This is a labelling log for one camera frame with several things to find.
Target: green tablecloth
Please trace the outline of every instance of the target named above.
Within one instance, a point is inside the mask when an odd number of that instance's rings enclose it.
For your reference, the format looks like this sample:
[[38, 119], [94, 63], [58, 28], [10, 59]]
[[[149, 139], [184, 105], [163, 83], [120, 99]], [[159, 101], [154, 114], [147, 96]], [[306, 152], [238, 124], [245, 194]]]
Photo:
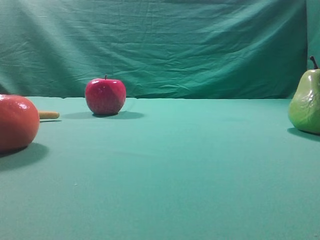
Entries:
[[29, 99], [60, 118], [0, 158], [1, 240], [320, 238], [320, 137], [290, 100]]

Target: apple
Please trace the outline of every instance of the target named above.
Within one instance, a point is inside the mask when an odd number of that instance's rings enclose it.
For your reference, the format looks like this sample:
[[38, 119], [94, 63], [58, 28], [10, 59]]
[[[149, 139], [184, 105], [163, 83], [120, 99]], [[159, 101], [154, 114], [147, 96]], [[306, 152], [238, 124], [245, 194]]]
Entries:
[[40, 117], [35, 105], [19, 95], [0, 94], [0, 153], [27, 147], [35, 139]]
[[96, 78], [85, 87], [86, 104], [95, 115], [116, 115], [126, 101], [126, 87], [118, 79]]

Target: green pear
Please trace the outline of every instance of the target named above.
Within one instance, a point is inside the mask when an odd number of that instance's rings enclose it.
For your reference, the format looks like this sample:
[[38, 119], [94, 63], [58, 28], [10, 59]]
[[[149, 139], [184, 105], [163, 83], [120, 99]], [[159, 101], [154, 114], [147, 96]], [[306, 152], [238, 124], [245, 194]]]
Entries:
[[298, 130], [320, 134], [320, 69], [314, 56], [310, 60], [314, 69], [302, 75], [289, 104], [288, 117]]

